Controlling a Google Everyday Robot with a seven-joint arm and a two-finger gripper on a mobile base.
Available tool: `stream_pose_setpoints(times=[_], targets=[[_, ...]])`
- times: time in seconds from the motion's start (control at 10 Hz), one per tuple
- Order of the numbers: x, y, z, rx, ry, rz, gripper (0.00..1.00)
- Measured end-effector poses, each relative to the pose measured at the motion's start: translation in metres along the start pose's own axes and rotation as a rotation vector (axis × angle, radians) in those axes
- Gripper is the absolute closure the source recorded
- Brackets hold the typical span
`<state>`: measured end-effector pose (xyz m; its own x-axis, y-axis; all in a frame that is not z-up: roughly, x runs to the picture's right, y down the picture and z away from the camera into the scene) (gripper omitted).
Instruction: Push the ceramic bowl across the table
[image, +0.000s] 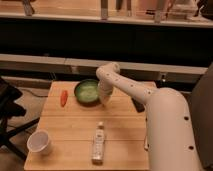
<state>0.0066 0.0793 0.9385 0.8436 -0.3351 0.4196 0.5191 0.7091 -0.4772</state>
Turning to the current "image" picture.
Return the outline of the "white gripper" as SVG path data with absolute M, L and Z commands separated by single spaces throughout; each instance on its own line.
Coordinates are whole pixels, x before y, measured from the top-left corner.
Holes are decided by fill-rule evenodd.
M 106 105 L 113 93 L 113 86 L 104 81 L 100 81 L 98 83 L 98 93 L 100 102 Z

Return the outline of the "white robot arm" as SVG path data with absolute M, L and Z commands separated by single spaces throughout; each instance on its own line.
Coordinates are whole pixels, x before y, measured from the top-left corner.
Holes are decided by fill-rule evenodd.
M 179 91 L 124 77 L 116 62 L 100 66 L 96 76 L 102 104 L 116 87 L 145 106 L 150 171 L 201 171 L 189 105 Z

